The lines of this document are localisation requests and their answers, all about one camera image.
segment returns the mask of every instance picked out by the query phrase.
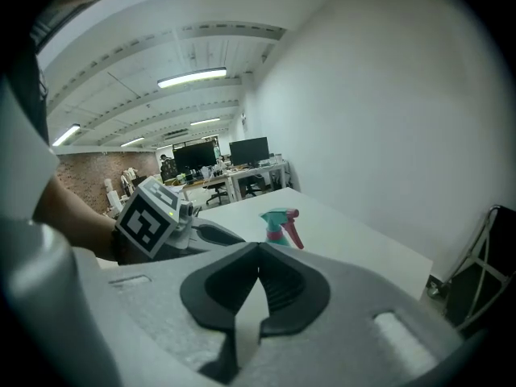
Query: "brick wall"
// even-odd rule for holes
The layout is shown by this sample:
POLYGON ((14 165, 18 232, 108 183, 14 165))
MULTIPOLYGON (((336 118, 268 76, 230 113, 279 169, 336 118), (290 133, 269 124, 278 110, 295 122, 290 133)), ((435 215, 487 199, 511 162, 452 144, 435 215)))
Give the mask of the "brick wall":
POLYGON ((59 158, 57 177, 99 214, 109 206, 104 179, 112 180, 113 189, 121 197, 124 195, 120 181, 123 170, 137 169, 139 177, 160 172, 154 152, 79 153, 59 158))

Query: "office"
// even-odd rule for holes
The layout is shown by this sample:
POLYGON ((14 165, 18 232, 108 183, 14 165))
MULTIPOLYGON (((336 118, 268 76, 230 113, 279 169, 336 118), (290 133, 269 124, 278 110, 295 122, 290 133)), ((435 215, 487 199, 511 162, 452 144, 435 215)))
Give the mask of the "office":
MULTIPOLYGON (((150 177, 161 155, 176 160, 176 151, 216 139, 227 156, 233 143, 266 138, 269 154, 288 163, 283 182, 332 214, 307 225, 312 218, 296 208, 307 249, 317 241, 310 227, 322 231, 323 221, 341 230, 335 243, 373 231, 354 245, 381 236, 398 255, 382 258, 375 240, 381 256, 356 251, 347 261, 419 294, 430 273, 444 279, 453 269, 492 205, 516 207, 513 88, 460 0, 105 0, 95 8, 39 54, 51 142, 80 125, 54 147, 58 156, 141 154, 155 166, 124 167, 150 177), (224 76, 158 85, 220 68, 224 76)), ((241 235, 263 239, 256 202, 284 193, 271 189, 230 203, 242 191, 229 185, 218 197, 227 205, 200 216, 254 205, 263 229, 241 235)))

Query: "desk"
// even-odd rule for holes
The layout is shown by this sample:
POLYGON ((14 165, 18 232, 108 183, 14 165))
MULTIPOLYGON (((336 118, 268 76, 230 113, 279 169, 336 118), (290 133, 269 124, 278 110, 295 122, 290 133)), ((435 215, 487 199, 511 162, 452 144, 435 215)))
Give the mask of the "desk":
POLYGON ((295 225, 305 251, 372 270, 412 297, 421 297, 432 261, 291 188, 204 210, 199 218, 214 221, 246 241, 264 241, 266 224, 259 215, 277 207, 299 210, 295 225))
POLYGON ((183 196, 185 197, 186 201, 189 201, 188 199, 188 191, 199 189, 202 187, 207 187, 211 185, 218 185, 218 184, 225 184, 226 190, 227 190, 227 196, 229 197, 229 202, 234 202, 235 199, 233 198, 233 193, 231 191, 231 182, 229 178, 226 175, 222 175, 221 177, 213 177, 209 181, 202 180, 202 181, 196 181, 192 185, 185 185, 185 187, 182 190, 183 196))
POLYGON ((235 193, 235 200, 236 201, 242 201, 242 196, 240 195, 240 187, 239 187, 239 179, 243 179, 245 177, 253 177, 255 175, 260 175, 261 173, 266 172, 272 172, 272 171, 280 171, 281 176, 281 188, 286 187, 285 182, 285 166, 287 165, 286 162, 282 162, 280 164, 271 164, 269 166, 262 166, 260 168, 253 168, 253 169, 243 169, 239 170, 237 172, 228 172, 227 175, 231 179, 231 184, 233 185, 233 191, 235 193))

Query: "office chair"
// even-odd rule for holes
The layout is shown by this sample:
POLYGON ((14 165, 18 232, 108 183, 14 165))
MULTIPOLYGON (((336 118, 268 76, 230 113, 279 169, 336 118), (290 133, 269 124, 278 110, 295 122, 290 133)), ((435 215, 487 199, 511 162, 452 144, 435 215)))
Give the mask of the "office chair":
POLYGON ((464 258, 444 283, 429 293, 431 297, 444 294, 444 316, 465 337, 496 322, 493 307, 514 287, 515 227, 516 212, 504 206, 490 208, 464 258))
POLYGON ((215 195, 211 195, 211 198, 206 201, 206 204, 208 205, 209 201, 212 201, 216 198, 218 198, 219 205, 223 204, 222 197, 227 196, 227 191, 223 189, 221 185, 209 185, 206 187, 207 189, 215 189, 215 195))
POLYGON ((256 196, 255 192, 261 192, 260 188, 253 188, 252 187, 253 185, 256 184, 255 177, 247 177, 247 178, 244 178, 244 179, 246 181, 245 196, 243 196, 242 198, 245 198, 248 195, 251 195, 251 196, 255 197, 256 196))

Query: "teal spray bottle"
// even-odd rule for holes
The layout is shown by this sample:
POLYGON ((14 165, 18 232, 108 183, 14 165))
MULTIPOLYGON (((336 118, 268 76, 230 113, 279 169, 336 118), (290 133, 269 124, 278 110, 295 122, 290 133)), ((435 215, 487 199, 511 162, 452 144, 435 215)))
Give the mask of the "teal spray bottle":
POLYGON ((289 241, 283 236, 283 230, 287 231, 290 238, 298 246, 303 249, 303 242, 299 239, 298 232, 294 226, 294 218, 299 216, 299 210, 290 208, 276 208, 261 214, 260 217, 267 223, 267 239, 265 242, 278 243, 290 247, 289 241))

